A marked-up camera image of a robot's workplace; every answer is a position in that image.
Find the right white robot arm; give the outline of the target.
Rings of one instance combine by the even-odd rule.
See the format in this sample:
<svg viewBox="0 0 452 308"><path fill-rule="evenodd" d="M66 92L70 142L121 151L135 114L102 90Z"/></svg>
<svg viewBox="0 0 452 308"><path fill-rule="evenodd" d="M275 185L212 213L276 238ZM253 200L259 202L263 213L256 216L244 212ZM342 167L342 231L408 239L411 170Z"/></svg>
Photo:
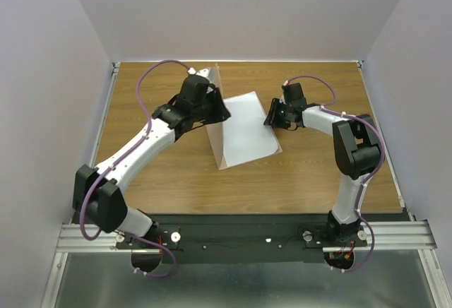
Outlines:
<svg viewBox="0 0 452 308"><path fill-rule="evenodd" d="M272 99L263 124L286 130L291 126L316 129L333 138L341 178L336 202L328 213L325 237L330 244L339 246L356 235L368 183L385 160L383 142L372 117L309 104L301 84L287 81L282 85L282 96Z"/></svg>

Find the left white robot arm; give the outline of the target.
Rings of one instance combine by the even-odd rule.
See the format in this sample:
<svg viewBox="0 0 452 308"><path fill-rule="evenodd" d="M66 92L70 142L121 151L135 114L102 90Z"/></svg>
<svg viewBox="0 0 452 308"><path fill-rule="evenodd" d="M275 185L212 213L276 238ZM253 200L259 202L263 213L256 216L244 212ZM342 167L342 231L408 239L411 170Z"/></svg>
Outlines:
<svg viewBox="0 0 452 308"><path fill-rule="evenodd" d="M161 151L182 135L199 127L230 118L211 68L190 70L181 90L159 106L146 124L125 146L96 167L83 165L75 176L73 209L103 232L132 234L142 248L156 241L153 220L126 205L123 193L133 178Z"/></svg>

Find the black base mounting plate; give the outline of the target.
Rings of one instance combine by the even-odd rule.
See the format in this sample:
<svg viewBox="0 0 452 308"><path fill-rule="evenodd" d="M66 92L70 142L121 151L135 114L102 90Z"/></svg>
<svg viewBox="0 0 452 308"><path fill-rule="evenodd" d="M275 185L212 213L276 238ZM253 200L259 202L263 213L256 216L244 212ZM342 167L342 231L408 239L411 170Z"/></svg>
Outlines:
<svg viewBox="0 0 452 308"><path fill-rule="evenodd" d="M353 250L367 245L359 220L338 226L330 214L156 215L146 239L129 233L115 244L131 265L157 272L174 263L328 262L349 269Z"/></svg>

